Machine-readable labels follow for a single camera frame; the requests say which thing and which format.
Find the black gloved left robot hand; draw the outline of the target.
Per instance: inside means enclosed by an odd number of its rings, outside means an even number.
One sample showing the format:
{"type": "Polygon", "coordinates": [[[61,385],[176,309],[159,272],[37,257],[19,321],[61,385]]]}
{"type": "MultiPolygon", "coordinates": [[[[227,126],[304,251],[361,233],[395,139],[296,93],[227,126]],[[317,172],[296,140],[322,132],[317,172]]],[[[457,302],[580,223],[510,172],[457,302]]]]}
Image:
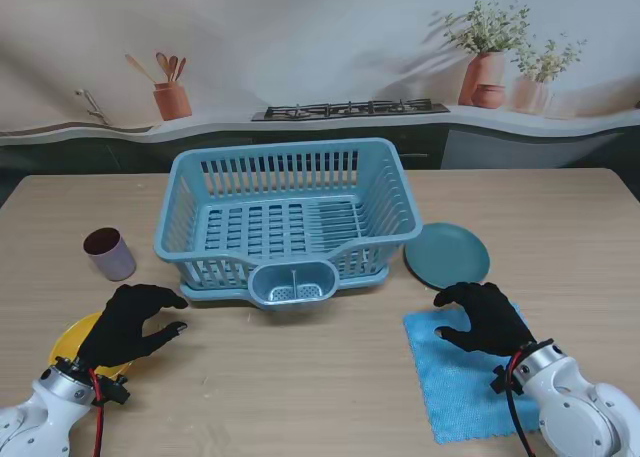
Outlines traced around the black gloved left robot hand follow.
{"type": "Polygon", "coordinates": [[[187,307],[187,301],[169,288],[121,285],[80,345],[76,354],[79,368],[88,371],[100,366],[114,367],[151,355],[177,337],[187,324],[171,322],[145,336],[144,323],[163,309],[187,307]]]}

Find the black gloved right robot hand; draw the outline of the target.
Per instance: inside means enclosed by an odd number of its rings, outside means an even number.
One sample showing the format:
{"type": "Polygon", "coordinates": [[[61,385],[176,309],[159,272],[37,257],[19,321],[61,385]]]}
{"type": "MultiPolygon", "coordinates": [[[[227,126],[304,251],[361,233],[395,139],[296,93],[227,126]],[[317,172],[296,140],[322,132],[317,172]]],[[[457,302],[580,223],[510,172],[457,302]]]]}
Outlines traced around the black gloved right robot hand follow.
{"type": "Polygon", "coordinates": [[[464,309],[470,329],[439,327],[436,334],[466,352],[512,357],[537,343],[507,296],[491,282],[460,282],[441,290],[434,299],[438,308],[453,303],[464,309]]]}

